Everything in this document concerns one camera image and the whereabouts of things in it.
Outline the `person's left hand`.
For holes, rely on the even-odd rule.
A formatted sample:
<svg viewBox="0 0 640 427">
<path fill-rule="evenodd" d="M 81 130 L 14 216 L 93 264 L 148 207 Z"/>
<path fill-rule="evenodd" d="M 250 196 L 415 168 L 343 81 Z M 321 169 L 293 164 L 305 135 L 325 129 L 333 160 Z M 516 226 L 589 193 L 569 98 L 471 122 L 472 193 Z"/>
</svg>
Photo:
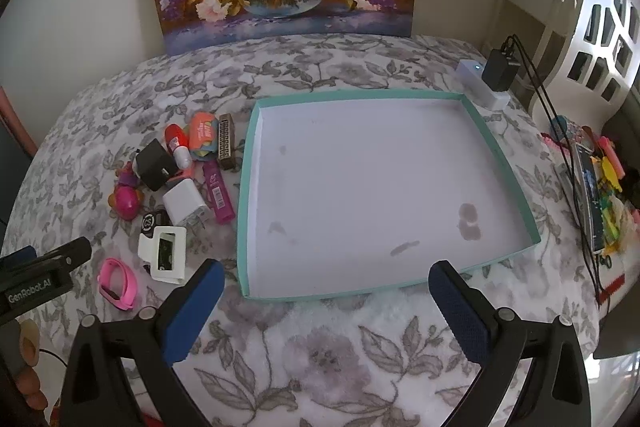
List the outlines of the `person's left hand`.
<svg viewBox="0 0 640 427">
<path fill-rule="evenodd" d="M 37 327 L 16 320 L 1 326 L 1 424 L 47 426 L 48 400 L 35 371 L 39 361 Z"/>
</svg>

